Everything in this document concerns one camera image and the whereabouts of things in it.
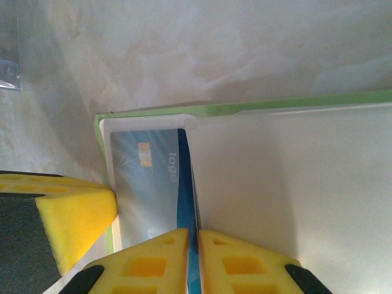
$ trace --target green edge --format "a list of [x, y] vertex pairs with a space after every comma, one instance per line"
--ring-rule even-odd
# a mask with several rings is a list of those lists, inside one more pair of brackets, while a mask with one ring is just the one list
[[[271, 100], [258, 102], [245, 102], [234, 104], [210, 104], [197, 106], [181, 106], [181, 107], [167, 107], [144, 110], [133, 110], [120, 113], [106, 113], [96, 115], [94, 118], [94, 131], [96, 133], [99, 148], [104, 161], [104, 179], [105, 183], [109, 184], [108, 172], [106, 168], [104, 139], [99, 129], [99, 123], [103, 119], [108, 118], [134, 118], [141, 116], [157, 116], [157, 115], [177, 115], [188, 114], [193, 116], [222, 116], [234, 115], [247, 110], [268, 110], [281, 108], [301, 108], [301, 107], [327, 107], [339, 105], [359, 105], [359, 104], [374, 104], [392, 102], [392, 90], [373, 91], [373, 92], [359, 92], [352, 94], [336, 94], [326, 96], [314, 97], [300, 97], [286, 100]], [[108, 253], [114, 253], [113, 247], [113, 233], [111, 226], [106, 231], [106, 241]]]

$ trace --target white surface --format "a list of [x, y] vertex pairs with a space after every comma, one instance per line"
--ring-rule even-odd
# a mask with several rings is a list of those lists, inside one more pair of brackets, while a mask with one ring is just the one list
[[392, 88], [390, 0], [20, 0], [0, 168], [102, 182], [100, 112]]
[[196, 121], [203, 228], [296, 257], [333, 293], [391, 293], [391, 104]]

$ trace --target card chip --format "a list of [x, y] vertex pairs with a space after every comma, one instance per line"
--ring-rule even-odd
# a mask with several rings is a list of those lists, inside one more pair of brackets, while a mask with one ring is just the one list
[[139, 161], [142, 167], [153, 167], [151, 157], [151, 147], [149, 142], [140, 142], [137, 144], [139, 149]]

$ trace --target black rubber pad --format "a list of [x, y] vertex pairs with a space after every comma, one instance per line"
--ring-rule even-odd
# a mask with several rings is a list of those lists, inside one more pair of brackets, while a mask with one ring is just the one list
[[59, 278], [34, 198], [0, 193], [0, 292], [41, 294]]
[[29, 176], [53, 176], [55, 178], [62, 178], [62, 175], [54, 175], [52, 173], [28, 173], [26, 171], [10, 171], [10, 170], [0, 170], [0, 174], [13, 174], [13, 175], [29, 175]]
[[69, 281], [59, 294], [88, 294], [104, 270], [104, 266], [94, 265], [80, 271], [71, 281]]
[[285, 265], [285, 269], [304, 294], [332, 294], [308, 269]]

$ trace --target marble surface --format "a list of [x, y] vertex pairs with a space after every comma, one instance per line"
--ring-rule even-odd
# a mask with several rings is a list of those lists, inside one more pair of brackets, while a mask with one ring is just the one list
[[20, 0], [0, 169], [102, 182], [97, 113], [392, 88], [392, 1]]

